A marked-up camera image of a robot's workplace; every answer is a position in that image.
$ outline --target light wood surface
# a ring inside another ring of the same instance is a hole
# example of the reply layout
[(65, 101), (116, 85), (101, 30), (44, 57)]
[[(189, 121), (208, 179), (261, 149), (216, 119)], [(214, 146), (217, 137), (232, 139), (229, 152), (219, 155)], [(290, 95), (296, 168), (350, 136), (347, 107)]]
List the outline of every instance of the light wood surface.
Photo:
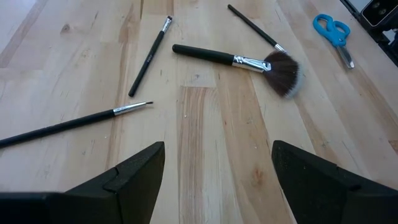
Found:
[[(302, 63), (305, 82), (293, 100), (280, 99), (258, 73), (172, 53), (172, 44), (253, 58), (272, 52), (228, 4)], [(319, 13), (350, 26), (355, 69), (313, 29)], [(132, 99), (167, 15), (173, 23)], [(0, 1), (0, 138), (155, 102), (0, 150), (0, 190), (68, 190), (165, 141), (151, 223), (293, 223), (272, 142), (398, 189), (397, 85), (397, 67), (339, 1)]]

